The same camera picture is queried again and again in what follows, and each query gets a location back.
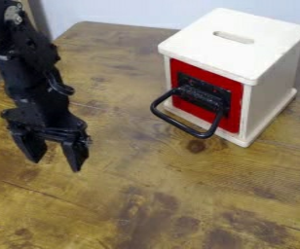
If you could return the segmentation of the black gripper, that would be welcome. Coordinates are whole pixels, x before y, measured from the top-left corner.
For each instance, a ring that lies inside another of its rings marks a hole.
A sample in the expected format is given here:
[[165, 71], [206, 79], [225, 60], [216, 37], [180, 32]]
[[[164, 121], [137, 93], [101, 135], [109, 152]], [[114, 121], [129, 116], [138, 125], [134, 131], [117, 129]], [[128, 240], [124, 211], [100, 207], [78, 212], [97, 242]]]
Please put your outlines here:
[[6, 86], [17, 107], [2, 112], [13, 139], [26, 155], [38, 163], [47, 152], [46, 140], [62, 143], [73, 172], [80, 172], [89, 158], [90, 138], [86, 122], [70, 111], [69, 86]]

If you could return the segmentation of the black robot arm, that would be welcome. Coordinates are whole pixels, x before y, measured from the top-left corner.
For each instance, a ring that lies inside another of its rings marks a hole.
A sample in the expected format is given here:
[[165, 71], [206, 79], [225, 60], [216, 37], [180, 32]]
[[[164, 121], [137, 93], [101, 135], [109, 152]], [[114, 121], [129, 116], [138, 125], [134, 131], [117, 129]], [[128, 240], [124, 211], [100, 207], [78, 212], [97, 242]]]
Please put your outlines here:
[[38, 162], [49, 141], [62, 145], [72, 170], [89, 158], [86, 122], [70, 111], [76, 89], [64, 83], [57, 46], [37, 31], [19, 0], [0, 0], [0, 75], [15, 102], [0, 112], [14, 141], [29, 160]]

